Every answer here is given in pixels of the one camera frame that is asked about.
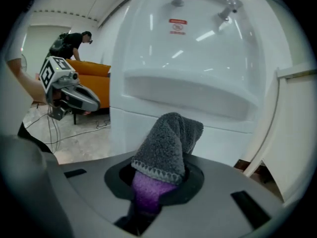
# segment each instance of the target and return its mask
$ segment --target tiled floor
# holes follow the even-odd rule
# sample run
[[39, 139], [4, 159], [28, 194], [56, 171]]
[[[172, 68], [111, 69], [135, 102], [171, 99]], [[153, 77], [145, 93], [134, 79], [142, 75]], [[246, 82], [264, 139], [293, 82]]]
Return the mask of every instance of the tiled floor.
[[[46, 114], [47, 106], [33, 106], [24, 118], [24, 125], [28, 127], [33, 121], [40, 116]], [[32, 136], [44, 143], [50, 143], [50, 131], [48, 126], [48, 116], [43, 116], [31, 125], [27, 130]], [[110, 128], [109, 114], [96, 115], [90, 114], [87, 116], [77, 116], [77, 124], [73, 123], [73, 115], [65, 116], [61, 121], [56, 121], [60, 130], [60, 137], [65, 138], [82, 132], [92, 131], [96, 129], [97, 122], [99, 126], [109, 124], [109, 126], [99, 129], [94, 132], [81, 134], [75, 137], [64, 139], [56, 150], [56, 144], [48, 144], [58, 162], [61, 164], [80, 162], [87, 160], [95, 160], [113, 155], [110, 147]], [[50, 119], [52, 142], [56, 141], [56, 130]]]

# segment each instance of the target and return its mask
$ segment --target gray fabric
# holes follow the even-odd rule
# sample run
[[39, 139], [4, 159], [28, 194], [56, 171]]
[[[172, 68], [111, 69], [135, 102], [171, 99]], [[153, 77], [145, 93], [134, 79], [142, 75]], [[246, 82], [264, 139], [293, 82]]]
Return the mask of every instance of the gray fabric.
[[131, 166], [145, 175], [180, 184], [185, 175], [183, 153], [191, 153], [203, 133], [201, 122], [178, 113], [161, 116], [132, 158]]

